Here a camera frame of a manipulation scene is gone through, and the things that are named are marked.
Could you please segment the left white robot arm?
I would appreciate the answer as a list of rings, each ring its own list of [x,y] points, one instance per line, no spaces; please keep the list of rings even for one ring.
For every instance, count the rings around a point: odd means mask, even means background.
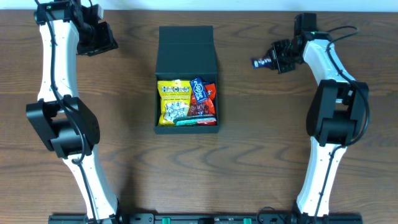
[[[37,3],[35,22],[43,44],[43,73],[37,102],[26,115],[44,146],[73,174],[86,204],[84,215],[52,215],[49,223],[121,223],[117,196],[98,156],[100,127],[80,99],[76,58],[116,49],[118,44],[99,4]]]

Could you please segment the red Hacks candy bag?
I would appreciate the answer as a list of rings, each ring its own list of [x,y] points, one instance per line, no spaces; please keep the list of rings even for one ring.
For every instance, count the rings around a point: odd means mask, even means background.
[[[207,84],[205,85],[205,89],[208,95],[208,99],[202,103],[197,103],[193,93],[191,96],[190,109],[188,111],[188,116],[215,116],[216,110],[213,104],[213,100],[216,96],[216,87],[215,84]]]

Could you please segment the dark blue Eclipse gum pack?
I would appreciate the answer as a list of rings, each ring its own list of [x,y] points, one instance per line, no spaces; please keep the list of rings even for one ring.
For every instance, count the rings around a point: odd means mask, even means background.
[[[197,103],[202,103],[208,99],[208,95],[205,89],[205,85],[201,78],[195,78],[190,81],[192,93]]]

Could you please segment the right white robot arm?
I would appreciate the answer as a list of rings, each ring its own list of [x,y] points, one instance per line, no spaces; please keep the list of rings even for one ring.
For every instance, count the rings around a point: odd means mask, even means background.
[[[306,130],[311,150],[303,187],[287,223],[362,223],[359,214],[329,213],[329,199],[339,163],[348,146],[365,134],[370,117],[369,88],[344,68],[330,31],[321,31],[317,15],[295,16],[294,37],[272,43],[270,68],[279,73],[306,63],[317,82],[308,109]]]

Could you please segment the green candy bar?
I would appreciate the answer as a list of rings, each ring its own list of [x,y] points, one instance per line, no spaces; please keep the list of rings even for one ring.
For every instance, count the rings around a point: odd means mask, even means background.
[[[189,116],[175,121],[176,126],[214,126],[217,124],[215,116]]]

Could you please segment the yellow candy bag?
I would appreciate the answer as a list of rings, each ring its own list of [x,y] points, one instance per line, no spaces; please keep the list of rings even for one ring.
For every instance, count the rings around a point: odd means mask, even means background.
[[[177,118],[187,116],[192,95],[188,80],[160,80],[157,89],[161,112],[159,126],[173,126]]]

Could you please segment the black gift box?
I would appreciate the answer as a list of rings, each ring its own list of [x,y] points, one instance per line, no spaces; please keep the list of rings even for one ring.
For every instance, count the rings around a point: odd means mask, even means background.
[[[157,82],[161,80],[193,80],[214,83],[213,101],[217,124],[213,126],[159,126],[161,114]],[[156,134],[211,134],[220,129],[218,106],[218,59],[213,38],[213,26],[160,26],[159,46],[155,67]]]

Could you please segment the blue chocolate bar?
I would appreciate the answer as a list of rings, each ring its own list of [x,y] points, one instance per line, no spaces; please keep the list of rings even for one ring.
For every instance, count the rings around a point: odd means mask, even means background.
[[[271,57],[262,57],[262,58],[252,58],[251,59],[253,69],[258,68],[269,68],[271,70],[275,69],[274,61]]]

